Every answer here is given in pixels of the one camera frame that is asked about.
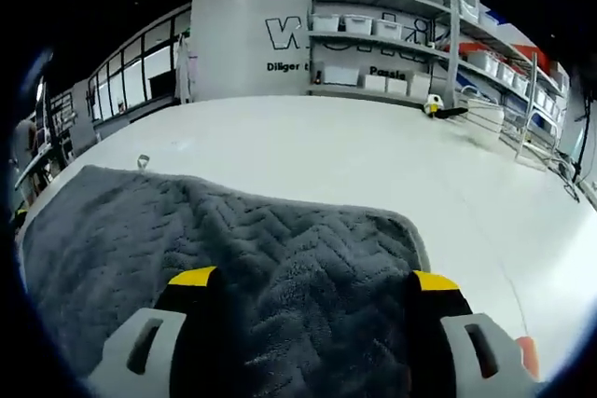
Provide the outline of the person's right hand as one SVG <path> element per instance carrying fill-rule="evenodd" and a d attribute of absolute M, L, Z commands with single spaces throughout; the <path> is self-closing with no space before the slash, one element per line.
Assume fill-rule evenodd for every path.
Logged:
<path fill-rule="evenodd" d="M 515 339 L 521 349 L 521 360 L 525 369 L 535 381 L 539 379 L 539 362 L 535 341 L 530 336 L 521 336 Z"/>

